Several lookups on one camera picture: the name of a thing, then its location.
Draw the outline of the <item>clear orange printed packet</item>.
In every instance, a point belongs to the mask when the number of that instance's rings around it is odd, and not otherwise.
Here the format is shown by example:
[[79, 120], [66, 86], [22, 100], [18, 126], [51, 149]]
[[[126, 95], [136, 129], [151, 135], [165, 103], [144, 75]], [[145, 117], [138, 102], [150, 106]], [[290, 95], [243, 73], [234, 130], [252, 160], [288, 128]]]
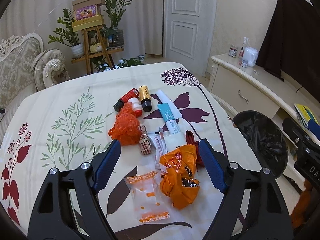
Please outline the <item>clear orange printed packet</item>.
[[124, 181], [130, 190], [134, 213], [140, 223], [152, 223], [170, 218], [158, 189], [157, 171], [138, 176], [125, 177]]

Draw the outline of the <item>orange plastic bag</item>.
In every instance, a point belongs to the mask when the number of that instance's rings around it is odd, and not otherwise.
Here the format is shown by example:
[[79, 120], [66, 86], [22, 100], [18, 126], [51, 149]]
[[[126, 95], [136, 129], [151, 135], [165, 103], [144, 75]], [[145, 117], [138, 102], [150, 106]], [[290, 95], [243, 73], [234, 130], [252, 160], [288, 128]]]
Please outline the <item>orange plastic bag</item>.
[[125, 103], [116, 115], [114, 126], [109, 130], [108, 135], [112, 140], [118, 140], [121, 146], [136, 145], [141, 136], [139, 126], [140, 122], [132, 110], [131, 103]]

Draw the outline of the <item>orange snack wrapper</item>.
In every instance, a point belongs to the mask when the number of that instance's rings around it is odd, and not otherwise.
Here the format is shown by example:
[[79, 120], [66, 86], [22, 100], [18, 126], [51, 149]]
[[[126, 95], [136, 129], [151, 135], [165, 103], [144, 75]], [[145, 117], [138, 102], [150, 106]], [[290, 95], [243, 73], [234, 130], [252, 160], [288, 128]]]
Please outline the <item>orange snack wrapper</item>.
[[160, 183], [161, 192], [169, 197], [173, 207], [183, 209], [193, 204], [200, 190], [196, 172], [196, 147], [184, 145], [160, 157], [165, 167]]

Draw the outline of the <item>checkered snack wrapper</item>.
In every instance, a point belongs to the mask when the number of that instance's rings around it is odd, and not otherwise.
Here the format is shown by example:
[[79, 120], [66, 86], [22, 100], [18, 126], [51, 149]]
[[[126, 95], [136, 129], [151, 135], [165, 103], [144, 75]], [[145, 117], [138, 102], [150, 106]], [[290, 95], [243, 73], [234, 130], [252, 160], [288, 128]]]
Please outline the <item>checkered snack wrapper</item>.
[[144, 125], [140, 125], [139, 130], [141, 132], [141, 136], [139, 139], [140, 151], [141, 151], [142, 155], [151, 154], [151, 141], [148, 136], [146, 127]]

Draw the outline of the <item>white red sachet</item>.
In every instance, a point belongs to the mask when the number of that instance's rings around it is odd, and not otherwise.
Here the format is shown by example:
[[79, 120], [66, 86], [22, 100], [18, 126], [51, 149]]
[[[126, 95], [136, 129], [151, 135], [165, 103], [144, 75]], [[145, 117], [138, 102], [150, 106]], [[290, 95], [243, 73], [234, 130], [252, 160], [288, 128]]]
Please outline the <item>white red sachet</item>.
[[167, 146], [165, 144], [164, 136], [162, 133], [162, 130], [159, 130], [158, 132], [149, 132], [148, 136], [151, 140], [152, 145], [156, 149], [156, 163], [155, 163], [155, 168], [160, 170], [160, 158], [161, 156], [167, 154]]

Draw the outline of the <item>red wrapper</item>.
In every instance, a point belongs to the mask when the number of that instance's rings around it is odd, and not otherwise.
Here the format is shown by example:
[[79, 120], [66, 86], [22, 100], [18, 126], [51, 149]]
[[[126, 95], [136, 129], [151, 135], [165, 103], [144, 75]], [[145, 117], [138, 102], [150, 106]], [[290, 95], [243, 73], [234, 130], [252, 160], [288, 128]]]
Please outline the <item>red wrapper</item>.
[[191, 131], [185, 132], [185, 140], [188, 145], [194, 145], [196, 148], [196, 169], [198, 170], [199, 168], [203, 168], [204, 163], [199, 152], [199, 141], [195, 140], [194, 135]]

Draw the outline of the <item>white bottle red cap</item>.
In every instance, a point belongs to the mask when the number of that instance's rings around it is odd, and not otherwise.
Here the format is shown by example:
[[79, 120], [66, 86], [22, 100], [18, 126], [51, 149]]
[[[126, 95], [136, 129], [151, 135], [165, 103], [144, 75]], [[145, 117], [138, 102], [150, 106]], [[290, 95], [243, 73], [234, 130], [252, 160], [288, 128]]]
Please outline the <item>white bottle red cap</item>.
[[128, 103], [131, 103], [131, 107], [132, 107], [132, 110], [134, 111], [135, 113], [135, 116], [138, 118], [140, 116], [142, 116], [143, 114], [143, 107], [141, 106], [140, 104], [140, 101], [138, 98], [130, 98], [128, 100]]

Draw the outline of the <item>red bottle black cap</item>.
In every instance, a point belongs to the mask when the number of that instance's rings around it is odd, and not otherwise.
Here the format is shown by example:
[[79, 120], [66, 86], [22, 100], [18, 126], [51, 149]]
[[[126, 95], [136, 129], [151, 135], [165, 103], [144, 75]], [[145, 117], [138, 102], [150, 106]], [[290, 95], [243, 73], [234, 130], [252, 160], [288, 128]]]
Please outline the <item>red bottle black cap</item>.
[[124, 107], [124, 104], [127, 103], [131, 98], [139, 97], [139, 91], [136, 88], [129, 90], [125, 95], [123, 95], [113, 106], [116, 112], [120, 112], [120, 110]]

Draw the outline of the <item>blue white tube box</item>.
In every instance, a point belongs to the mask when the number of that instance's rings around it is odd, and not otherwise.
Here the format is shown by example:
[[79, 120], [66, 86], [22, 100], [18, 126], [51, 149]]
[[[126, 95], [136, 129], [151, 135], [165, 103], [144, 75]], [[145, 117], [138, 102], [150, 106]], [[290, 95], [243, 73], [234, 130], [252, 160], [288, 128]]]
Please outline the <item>blue white tube box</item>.
[[161, 116], [165, 122], [165, 125], [170, 134], [178, 134], [180, 133], [180, 128], [176, 122], [176, 119], [171, 112], [171, 109], [167, 103], [161, 103], [158, 105], [158, 110], [161, 113]]

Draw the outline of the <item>gold bottle black cap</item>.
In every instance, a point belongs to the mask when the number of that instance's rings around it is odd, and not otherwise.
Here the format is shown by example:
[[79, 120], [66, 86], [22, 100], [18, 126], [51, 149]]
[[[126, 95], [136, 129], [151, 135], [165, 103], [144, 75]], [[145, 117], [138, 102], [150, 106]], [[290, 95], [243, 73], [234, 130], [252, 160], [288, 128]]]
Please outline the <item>gold bottle black cap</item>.
[[151, 102], [149, 89], [147, 86], [139, 87], [139, 99], [140, 99], [140, 104], [143, 108], [143, 111], [150, 112], [152, 110], [152, 102]]

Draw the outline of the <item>white paper strip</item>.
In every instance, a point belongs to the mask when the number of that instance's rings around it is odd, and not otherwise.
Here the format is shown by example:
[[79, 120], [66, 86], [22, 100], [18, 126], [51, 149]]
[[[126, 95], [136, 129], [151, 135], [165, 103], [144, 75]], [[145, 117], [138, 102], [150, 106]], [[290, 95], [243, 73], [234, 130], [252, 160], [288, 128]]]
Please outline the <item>white paper strip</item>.
[[162, 90], [160, 90], [160, 89], [157, 90], [156, 95], [158, 96], [161, 103], [167, 103], [169, 105], [170, 110], [176, 120], [182, 118], [181, 112], [178, 110], [178, 108], [172, 102], [172, 100], [169, 99], [169, 97]]

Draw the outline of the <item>black lined trash bin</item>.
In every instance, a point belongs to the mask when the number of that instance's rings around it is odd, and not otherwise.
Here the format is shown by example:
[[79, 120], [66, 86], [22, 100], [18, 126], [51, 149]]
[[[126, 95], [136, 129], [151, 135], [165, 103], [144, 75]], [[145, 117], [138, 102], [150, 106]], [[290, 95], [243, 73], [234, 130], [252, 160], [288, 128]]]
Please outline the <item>black lined trash bin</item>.
[[268, 168], [275, 178], [279, 178], [289, 158], [288, 146], [279, 127], [257, 111], [240, 112], [232, 122], [246, 139], [261, 167]]

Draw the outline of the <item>yellow blue book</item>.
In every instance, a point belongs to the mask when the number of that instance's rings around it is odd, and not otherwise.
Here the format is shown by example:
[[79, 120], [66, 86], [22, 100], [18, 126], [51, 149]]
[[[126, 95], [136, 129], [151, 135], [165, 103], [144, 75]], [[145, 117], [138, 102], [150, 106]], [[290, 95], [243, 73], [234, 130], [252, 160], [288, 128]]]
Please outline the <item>yellow blue book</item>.
[[308, 106], [295, 103], [294, 108], [297, 113], [298, 121], [303, 127], [310, 129], [309, 126], [311, 124], [319, 126], [316, 116]]

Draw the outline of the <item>floral cream tablecloth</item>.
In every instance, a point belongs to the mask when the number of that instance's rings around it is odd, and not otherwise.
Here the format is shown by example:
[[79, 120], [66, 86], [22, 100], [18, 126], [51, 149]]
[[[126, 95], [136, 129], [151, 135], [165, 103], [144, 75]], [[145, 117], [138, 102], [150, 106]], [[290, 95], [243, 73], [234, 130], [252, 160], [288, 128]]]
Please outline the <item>floral cream tablecloth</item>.
[[1, 239], [293, 239], [274, 172], [179, 63], [22, 101], [1, 145]]

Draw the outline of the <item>cream TV cabinet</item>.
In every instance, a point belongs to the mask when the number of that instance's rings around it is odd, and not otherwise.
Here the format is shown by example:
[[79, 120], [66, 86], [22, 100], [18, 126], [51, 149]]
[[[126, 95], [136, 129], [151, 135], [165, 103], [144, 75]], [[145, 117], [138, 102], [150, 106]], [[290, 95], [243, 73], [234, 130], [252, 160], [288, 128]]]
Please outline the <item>cream TV cabinet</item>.
[[255, 110], [281, 128], [286, 118], [299, 122], [295, 105], [300, 104], [319, 118], [319, 102], [287, 74], [281, 80], [259, 66], [242, 67], [228, 54], [212, 56], [211, 61], [208, 89], [228, 113]]

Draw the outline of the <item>dark cloth covered TV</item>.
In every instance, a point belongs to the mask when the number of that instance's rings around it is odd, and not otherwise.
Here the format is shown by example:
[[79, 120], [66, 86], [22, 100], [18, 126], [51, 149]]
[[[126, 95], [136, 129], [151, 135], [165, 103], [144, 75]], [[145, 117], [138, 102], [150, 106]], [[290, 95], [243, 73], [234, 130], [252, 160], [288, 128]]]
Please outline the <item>dark cloth covered TV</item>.
[[257, 65], [285, 72], [319, 100], [319, 14], [306, 0], [277, 0]]

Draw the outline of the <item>small tin can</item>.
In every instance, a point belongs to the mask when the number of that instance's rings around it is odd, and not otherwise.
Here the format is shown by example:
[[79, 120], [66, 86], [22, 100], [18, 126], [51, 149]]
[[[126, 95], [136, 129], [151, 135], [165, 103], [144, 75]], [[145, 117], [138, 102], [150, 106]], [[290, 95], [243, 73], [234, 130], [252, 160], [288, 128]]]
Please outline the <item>small tin can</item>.
[[239, 60], [239, 65], [240, 65], [241, 67], [246, 68], [246, 67], [247, 67], [247, 64], [248, 64], [247, 60], [244, 60], [244, 59], [240, 59], [240, 60]]

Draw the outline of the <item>white spray bottle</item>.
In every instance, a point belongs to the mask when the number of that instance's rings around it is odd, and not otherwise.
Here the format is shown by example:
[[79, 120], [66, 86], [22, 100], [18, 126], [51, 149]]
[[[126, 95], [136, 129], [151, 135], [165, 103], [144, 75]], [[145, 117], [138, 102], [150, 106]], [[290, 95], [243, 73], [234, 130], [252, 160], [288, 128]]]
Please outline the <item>white spray bottle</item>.
[[246, 49], [246, 47], [248, 46], [248, 44], [249, 44], [248, 38], [247, 38], [247, 37], [244, 37], [244, 38], [243, 38], [243, 43], [242, 43], [242, 45], [241, 45], [241, 47], [240, 47], [240, 51], [239, 51], [239, 62], [238, 62], [239, 65], [242, 64], [242, 58], [243, 58], [245, 49]]

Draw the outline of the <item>white plastic jug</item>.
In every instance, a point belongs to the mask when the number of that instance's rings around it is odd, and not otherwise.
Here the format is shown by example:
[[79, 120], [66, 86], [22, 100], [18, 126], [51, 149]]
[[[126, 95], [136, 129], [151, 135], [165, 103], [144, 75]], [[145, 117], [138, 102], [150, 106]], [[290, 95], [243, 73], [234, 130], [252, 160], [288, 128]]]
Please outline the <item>white plastic jug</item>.
[[247, 66], [254, 67], [258, 58], [259, 51], [252, 47], [246, 47], [242, 59], [247, 63]]

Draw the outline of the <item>small dark jar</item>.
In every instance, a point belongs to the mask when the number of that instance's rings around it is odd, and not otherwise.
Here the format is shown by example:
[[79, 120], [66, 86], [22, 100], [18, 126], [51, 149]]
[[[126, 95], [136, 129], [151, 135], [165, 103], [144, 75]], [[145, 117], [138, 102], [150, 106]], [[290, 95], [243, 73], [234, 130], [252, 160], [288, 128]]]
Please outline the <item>small dark jar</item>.
[[237, 54], [238, 54], [238, 47], [231, 44], [228, 55], [231, 57], [237, 57]]

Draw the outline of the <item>cream ornate sofa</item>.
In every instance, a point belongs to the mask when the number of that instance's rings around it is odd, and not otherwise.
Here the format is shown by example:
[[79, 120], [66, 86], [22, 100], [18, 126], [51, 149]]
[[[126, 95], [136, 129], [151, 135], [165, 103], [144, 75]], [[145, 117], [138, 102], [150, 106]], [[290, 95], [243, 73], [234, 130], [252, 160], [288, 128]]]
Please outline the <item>cream ornate sofa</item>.
[[21, 102], [31, 94], [69, 80], [59, 49], [44, 49], [40, 35], [1, 41], [1, 140]]

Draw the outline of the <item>floor green plant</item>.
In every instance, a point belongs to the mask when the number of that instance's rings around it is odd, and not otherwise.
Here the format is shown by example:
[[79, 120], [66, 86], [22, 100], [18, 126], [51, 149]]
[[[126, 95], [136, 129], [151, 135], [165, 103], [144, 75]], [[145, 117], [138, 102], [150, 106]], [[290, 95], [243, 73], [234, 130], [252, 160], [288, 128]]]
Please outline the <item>floor green plant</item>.
[[140, 66], [143, 65], [143, 62], [140, 61], [139, 59], [136, 59], [135, 57], [132, 57], [130, 59], [124, 59], [122, 58], [117, 67], [118, 68], [126, 68], [126, 67], [132, 67], [132, 66]]

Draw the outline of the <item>wooden plant stand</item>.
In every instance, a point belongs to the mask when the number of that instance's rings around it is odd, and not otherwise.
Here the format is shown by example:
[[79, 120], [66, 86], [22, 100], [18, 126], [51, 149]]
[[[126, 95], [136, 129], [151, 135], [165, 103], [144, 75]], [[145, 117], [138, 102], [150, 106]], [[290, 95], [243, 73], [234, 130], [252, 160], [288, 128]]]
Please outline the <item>wooden plant stand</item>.
[[116, 65], [112, 55], [124, 51], [124, 46], [109, 47], [109, 39], [106, 37], [105, 27], [106, 25], [103, 24], [81, 30], [84, 38], [84, 54], [81, 57], [72, 58], [71, 63], [84, 61], [87, 74], [93, 74], [93, 59], [95, 61], [101, 59], [106, 63], [107, 67], [115, 69]]

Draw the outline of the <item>potted plant white pot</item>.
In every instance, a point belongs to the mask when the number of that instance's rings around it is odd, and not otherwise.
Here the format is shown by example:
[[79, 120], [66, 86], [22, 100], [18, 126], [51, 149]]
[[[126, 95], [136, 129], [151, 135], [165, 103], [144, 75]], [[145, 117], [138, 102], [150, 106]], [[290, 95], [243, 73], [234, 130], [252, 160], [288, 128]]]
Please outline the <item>potted plant white pot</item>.
[[57, 19], [60, 26], [53, 30], [53, 35], [48, 36], [48, 44], [56, 42], [68, 46], [77, 59], [84, 55], [84, 44], [80, 42], [78, 32], [73, 30], [74, 21], [71, 9], [63, 9], [63, 16]]

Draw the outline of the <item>white panel door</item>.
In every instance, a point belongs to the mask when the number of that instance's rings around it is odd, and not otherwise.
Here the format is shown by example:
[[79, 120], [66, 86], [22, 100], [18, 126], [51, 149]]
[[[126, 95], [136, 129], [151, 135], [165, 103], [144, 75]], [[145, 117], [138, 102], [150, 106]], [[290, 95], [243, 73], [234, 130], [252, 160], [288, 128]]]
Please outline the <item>white panel door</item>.
[[217, 0], [164, 0], [163, 56], [204, 76]]

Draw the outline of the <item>stacked gift boxes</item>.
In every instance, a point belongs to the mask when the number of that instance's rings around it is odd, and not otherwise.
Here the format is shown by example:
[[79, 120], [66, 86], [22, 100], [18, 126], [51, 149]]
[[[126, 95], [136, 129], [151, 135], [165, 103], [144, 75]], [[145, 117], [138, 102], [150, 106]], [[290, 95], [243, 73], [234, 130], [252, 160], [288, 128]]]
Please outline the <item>stacked gift boxes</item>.
[[73, 31], [80, 31], [104, 24], [101, 6], [105, 0], [73, 0]]

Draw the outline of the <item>tall plant dark pot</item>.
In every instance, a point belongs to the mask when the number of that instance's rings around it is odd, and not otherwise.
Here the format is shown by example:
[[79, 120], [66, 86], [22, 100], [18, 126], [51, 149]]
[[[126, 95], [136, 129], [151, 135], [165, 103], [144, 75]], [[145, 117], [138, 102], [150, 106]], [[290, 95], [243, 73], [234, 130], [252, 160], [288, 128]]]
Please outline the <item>tall plant dark pot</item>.
[[131, 5], [132, 0], [104, 0], [105, 12], [110, 19], [110, 29], [112, 37], [112, 47], [120, 47], [124, 45], [124, 31], [119, 28], [119, 23], [126, 7]]

